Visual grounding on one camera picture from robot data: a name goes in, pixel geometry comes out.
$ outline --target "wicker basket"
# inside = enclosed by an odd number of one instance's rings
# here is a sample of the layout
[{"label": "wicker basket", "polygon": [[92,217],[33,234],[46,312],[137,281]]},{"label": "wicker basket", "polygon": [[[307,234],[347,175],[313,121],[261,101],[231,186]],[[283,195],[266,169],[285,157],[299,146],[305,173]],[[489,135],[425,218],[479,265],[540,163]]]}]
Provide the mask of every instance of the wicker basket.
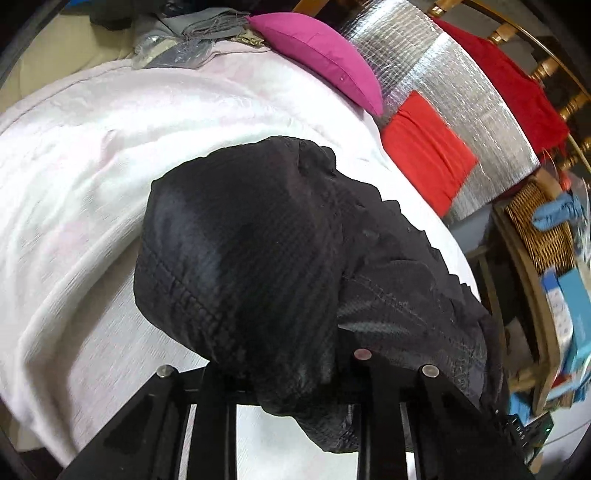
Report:
[{"label": "wicker basket", "polygon": [[561,223],[547,232],[540,232],[531,223],[535,210],[556,198],[548,186],[548,180],[530,177],[521,191],[513,197],[505,212],[515,225],[517,233],[529,253],[534,267],[541,275],[548,267],[556,266],[558,275],[575,267],[573,236],[568,222]]}]

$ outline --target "quilted nylon fabric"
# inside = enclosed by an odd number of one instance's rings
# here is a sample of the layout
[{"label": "quilted nylon fabric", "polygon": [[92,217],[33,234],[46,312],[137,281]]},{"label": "quilted nylon fabric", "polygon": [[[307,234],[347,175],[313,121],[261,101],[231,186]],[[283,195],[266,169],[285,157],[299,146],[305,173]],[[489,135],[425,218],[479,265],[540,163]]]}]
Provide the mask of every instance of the quilted nylon fabric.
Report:
[{"label": "quilted nylon fabric", "polygon": [[134,293],[156,327],[321,448],[358,447],[336,404],[338,328],[393,364],[437,365],[477,406],[502,383],[492,319],[376,188],[311,141],[270,137],[153,182]]}]

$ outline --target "pink pillow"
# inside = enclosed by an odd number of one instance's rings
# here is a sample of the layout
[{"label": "pink pillow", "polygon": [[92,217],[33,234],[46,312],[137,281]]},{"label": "pink pillow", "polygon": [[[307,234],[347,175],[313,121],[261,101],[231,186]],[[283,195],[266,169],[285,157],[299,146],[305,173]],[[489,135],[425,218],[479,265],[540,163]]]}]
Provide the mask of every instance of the pink pillow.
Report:
[{"label": "pink pillow", "polygon": [[382,115],[378,79],[355,47],[328,25],[293,12],[248,20],[278,52],[324,77],[369,113]]}]

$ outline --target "red cushion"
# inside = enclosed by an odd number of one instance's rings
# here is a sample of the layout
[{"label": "red cushion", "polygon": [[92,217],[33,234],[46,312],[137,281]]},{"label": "red cushion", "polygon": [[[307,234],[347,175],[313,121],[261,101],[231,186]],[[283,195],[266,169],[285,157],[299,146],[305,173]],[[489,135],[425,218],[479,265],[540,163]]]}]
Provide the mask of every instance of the red cushion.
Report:
[{"label": "red cushion", "polygon": [[392,161],[440,216],[444,216],[476,163],[466,144],[417,92],[382,130]]},{"label": "red cushion", "polygon": [[569,128],[546,98],[543,89],[530,79],[499,47],[442,20],[435,20],[474,59],[488,77],[539,155],[561,147]]}]

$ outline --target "metal bolt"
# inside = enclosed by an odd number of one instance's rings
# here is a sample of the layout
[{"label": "metal bolt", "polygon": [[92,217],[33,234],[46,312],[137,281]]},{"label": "metal bolt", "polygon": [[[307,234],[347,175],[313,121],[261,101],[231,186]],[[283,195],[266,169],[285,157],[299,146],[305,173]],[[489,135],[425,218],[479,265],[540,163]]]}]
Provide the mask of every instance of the metal bolt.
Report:
[{"label": "metal bolt", "polygon": [[439,376],[439,369],[435,365],[425,365],[422,370],[425,377],[436,378]]},{"label": "metal bolt", "polygon": [[160,378],[166,378],[170,377],[176,371],[177,369],[174,368],[172,365],[160,365],[156,369],[156,375],[158,375]]},{"label": "metal bolt", "polygon": [[366,348],[358,348],[356,351],[354,351],[353,356],[357,360],[369,360],[371,358],[371,352]]}]

